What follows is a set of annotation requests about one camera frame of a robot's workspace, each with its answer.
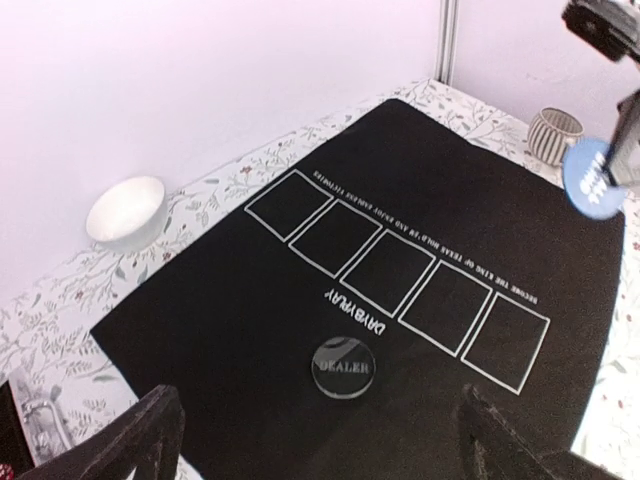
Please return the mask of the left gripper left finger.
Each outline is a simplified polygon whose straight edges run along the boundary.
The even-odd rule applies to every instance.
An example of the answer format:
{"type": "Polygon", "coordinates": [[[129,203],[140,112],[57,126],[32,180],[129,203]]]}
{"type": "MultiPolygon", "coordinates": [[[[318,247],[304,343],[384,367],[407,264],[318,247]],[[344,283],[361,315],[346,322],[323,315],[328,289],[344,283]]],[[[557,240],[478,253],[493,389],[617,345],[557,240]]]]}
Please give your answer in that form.
{"type": "Polygon", "coordinates": [[[159,385],[46,467],[47,479],[173,479],[185,428],[178,390],[159,385]]]}

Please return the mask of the blue small blind button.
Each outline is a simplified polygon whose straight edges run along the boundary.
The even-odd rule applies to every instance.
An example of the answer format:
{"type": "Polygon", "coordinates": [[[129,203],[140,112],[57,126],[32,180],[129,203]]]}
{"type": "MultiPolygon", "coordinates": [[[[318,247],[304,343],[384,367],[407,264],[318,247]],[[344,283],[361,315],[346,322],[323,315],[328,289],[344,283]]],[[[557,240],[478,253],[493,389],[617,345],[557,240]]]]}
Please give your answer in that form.
{"type": "Polygon", "coordinates": [[[565,154],[562,181],[565,193],[583,216],[603,221],[622,209],[626,190],[612,186],[603,169],[609,144],[597,138],[583,138],[565,154]]]}

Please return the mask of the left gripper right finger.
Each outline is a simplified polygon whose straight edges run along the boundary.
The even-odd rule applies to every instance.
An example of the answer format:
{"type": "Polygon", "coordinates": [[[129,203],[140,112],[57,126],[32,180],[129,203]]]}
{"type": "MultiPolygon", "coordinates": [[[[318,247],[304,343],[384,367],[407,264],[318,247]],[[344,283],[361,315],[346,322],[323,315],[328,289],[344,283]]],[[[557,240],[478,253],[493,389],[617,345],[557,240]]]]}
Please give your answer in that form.
{"type": "Polygon", "coordinates": [[[467,479],[613,479],[563,450],[537,453],[473,385],[462,390],[460,457],[467,479]]]}

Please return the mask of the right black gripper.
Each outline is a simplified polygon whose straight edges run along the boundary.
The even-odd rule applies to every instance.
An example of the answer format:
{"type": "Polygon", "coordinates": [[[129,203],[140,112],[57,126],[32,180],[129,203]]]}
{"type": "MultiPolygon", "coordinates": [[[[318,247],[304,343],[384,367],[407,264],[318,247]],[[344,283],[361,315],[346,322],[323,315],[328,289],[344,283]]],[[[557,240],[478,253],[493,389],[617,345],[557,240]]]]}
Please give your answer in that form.
{"type": "MultiPolygon", "coordinates": [[[[573,0],[565,6],[566,28],[612,62],[639,62],[639,6],[632,1],[573,0]]],[[[609,183],[639,188],[639,166],[632,155],[639,146],[639,91],[617,105],[618,120],[605,156],[609,183]]]]}

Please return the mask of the clear dealer button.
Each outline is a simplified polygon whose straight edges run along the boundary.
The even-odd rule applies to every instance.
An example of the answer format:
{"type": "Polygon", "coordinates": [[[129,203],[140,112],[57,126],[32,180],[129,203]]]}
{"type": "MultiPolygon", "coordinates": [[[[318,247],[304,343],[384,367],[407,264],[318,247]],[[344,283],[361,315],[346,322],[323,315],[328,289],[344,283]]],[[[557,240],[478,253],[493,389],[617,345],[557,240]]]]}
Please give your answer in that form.
{"type": "Polygon", "coordinates": [[[311,360],[316,387],[327,397],[351,400],[372,385],[377,365],[371,349],[352,337],[334,337],[321,344],[311,360]]]}

